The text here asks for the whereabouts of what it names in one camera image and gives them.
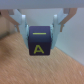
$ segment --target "block face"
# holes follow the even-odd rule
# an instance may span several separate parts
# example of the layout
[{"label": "block face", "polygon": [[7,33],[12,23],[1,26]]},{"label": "block face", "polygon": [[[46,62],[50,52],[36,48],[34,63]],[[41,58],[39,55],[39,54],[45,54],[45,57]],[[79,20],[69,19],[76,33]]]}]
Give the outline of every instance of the block face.
[{"label": "block face", "polygon": [[51,43],[48,43],[48,42],[46,42],[46,43],[38,43],[38,42],[37,43],[29,43],[29,54],[30,55],[50,55],[50,48],[51,48]]},{"label": "block face", "polygon": [[50,55],[50,26],[30,26],[28,46],[30,55]]}]

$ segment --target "brown table surface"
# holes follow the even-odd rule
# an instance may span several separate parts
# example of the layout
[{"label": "brown table surface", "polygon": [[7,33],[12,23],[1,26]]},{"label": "brown table surface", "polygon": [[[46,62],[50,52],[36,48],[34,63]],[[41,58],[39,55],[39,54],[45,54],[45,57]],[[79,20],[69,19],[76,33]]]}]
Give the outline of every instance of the brown table surface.
[{"label": "brown table surface", "polygon": [[22,35],[0,40],[0,84],[84,84],[84,66],[61,50],[29,56]]}]

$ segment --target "yellow letter a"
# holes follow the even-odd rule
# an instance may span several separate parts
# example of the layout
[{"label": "yellow letter a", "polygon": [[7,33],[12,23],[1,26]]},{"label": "yellow letter a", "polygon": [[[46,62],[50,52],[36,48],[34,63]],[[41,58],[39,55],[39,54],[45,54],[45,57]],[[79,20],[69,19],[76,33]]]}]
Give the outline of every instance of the yellow letter a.
[{"label": "yellow letter a", "polygon": [[40,45],[36,45],[35,50],[34,50],[34,54],[36,54],[36,52],[42,52],[44,54],[44,51],[42,50]]}]

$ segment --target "dark blue cube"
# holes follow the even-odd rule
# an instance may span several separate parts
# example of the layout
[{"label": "dark blue cube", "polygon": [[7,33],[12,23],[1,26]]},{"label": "dark blue cube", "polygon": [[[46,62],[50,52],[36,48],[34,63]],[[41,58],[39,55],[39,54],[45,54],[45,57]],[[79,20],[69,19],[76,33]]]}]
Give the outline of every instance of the dark blue cube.
[{"label": "dark blue cube", "polygon": [[50,55],[50,26],[30,26],[28,46],[30,55]]}]

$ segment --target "yellow underline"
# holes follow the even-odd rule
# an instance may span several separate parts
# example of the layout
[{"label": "yellow underline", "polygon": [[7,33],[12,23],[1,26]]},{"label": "yellow underline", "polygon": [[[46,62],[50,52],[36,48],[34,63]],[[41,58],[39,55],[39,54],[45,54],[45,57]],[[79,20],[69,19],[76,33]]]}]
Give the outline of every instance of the yellow underline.
[{"label": "yellow underline", "polygon": [[33,33],[33,35],[46,35],[46,33]]}]

